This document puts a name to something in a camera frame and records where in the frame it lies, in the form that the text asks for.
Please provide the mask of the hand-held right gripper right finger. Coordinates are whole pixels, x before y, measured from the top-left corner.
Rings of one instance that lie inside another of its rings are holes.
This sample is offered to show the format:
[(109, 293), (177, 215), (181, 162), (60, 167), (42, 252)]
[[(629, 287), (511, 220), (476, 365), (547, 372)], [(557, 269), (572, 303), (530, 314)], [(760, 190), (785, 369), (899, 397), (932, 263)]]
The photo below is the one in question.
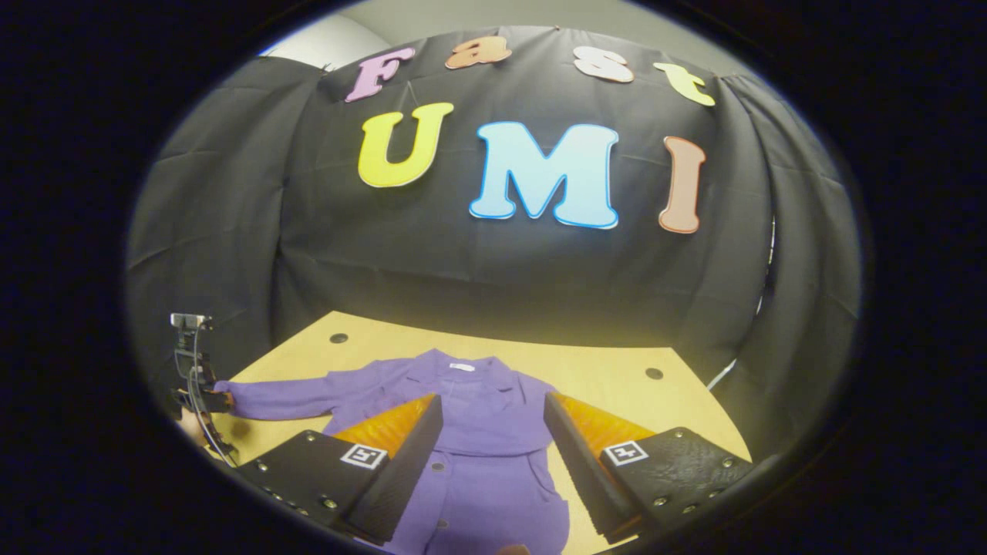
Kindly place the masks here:
[(610, 544), (677, 533), (754, 465), (697, 432), (653, 432), (558, 392), (544, 421), (599, 535)]

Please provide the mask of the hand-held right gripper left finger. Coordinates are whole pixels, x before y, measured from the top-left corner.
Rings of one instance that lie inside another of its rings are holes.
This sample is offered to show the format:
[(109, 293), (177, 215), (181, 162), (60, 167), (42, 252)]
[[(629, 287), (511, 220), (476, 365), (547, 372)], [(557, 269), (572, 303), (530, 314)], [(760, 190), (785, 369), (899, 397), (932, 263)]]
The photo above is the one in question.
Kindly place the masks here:
[(240, 464), (269, 498), (336, 533), (382, 546), (392, 540), (443, 428), (427, 394), (345, 431), (302, 431)]

